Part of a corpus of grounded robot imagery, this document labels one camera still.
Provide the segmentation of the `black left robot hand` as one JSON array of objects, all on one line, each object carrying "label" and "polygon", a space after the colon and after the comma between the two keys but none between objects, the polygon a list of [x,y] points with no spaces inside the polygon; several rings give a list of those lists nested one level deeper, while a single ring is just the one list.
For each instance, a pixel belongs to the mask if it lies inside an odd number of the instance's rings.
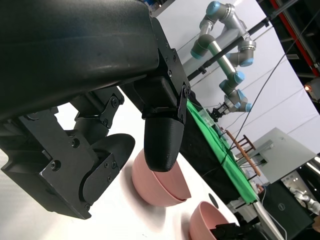
[{"label": "black left robot hand", "polygon": [[128,97],[145,121],[144,156],[170,171],[190,84],[160,22],[138,0],[0,3],[2,171],[47,211],[86,220],[135,139],[109,135]]}]

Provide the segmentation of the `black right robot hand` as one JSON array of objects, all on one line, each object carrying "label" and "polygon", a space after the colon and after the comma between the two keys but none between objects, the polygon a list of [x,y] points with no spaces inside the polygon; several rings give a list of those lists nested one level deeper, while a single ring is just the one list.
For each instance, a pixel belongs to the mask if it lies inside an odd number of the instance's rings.
[{"label": "black right robot hand", "polygon": [[238,226],[235,223],[216,225],[210,232],[217,240],[264,240],[265,237],[252,225]]}]

